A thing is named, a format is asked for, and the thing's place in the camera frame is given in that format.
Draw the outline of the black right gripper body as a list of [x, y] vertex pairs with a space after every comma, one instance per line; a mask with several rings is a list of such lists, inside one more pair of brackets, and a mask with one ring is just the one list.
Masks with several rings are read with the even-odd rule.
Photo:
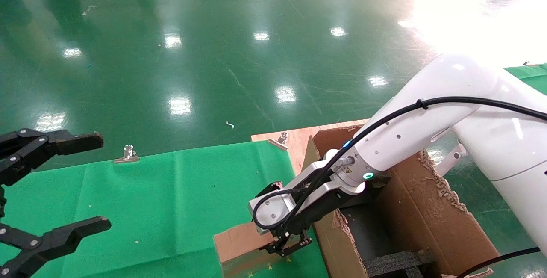
[[282, 224], [282, 237], [299, 235], [306, 231], [315, 222], [325, 215], [343, 206], [357, 195], [347, 194], [341, 190], [332, 190], [314, 201], [311, 205], [301, 206], [298, 212], [293, 214]]

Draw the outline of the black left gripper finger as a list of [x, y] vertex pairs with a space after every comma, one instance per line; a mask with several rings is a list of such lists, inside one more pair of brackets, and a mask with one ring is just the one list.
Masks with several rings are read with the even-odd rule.
[[106, 217], [93, 217], [43, 233], [41, 237], [1, 224], [1, 243], [19, 249], [1, 266], [3, 278], [30, 278], [48, 262], [72, 254], [82, 239], [111, 229]]
[[24, 128], [0, 138], [0, 182], [12, 186], [55, 155], [72, 155], [104, 146], [101, 134], [72, 135], [68, 130], [39, 132]]

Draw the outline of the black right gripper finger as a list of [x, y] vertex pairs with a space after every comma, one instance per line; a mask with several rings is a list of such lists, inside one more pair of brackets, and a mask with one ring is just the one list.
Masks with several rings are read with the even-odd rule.
[[264, 189], [262, 189], [258, 194], [256, 194], [256, 198], [259, 199], [265, 199], [265, 198], [272, 198], [279, 195], [279, 192], [283, 191], [283, 183], [281, 181], [279, 182], [272, 182], [268, 184]]
[[265, 251], [268, 254], [276, 254], [285, 258], [311, 243], [312, 238], [308, 236], [307, 231], [302, 231], [299, 235], [286, 232], [280, 237], [273, 237], [273, 241], [260, 247], [259, 251]]

